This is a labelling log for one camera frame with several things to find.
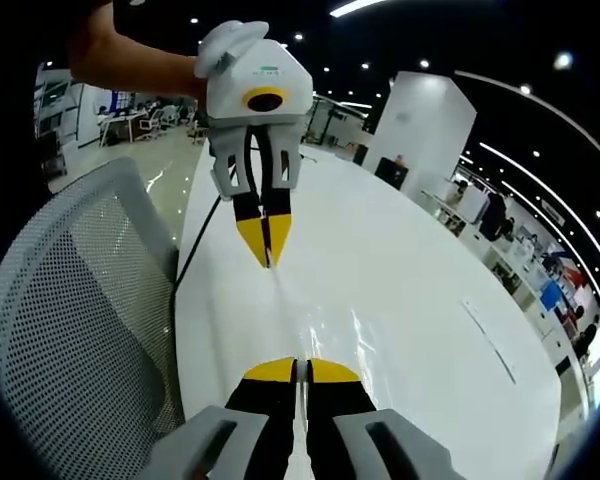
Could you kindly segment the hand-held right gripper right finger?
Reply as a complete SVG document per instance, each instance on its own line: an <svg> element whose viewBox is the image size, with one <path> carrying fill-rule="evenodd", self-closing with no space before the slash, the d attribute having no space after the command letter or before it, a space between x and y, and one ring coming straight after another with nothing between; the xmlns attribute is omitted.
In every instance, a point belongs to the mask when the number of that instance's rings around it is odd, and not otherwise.
<svg viewBox="0 0 600 480"><path fill-rule="evenodd" d="M449 450L393 409L377 409L357 374L307 362L307 453L316 479L460 479Z"/></svg>

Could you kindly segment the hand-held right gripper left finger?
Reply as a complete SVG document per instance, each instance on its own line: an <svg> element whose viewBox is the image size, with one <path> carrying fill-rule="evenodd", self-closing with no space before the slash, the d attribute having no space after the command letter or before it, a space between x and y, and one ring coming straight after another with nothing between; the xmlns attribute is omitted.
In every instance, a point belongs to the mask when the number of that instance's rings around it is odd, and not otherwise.
<svg viewBox="0 0 600 480"><path fill-rule="evenodd" d="M226 404L207 406L151 453L153 479L282 479L294 445L298 360L247 371Z"/></svg>

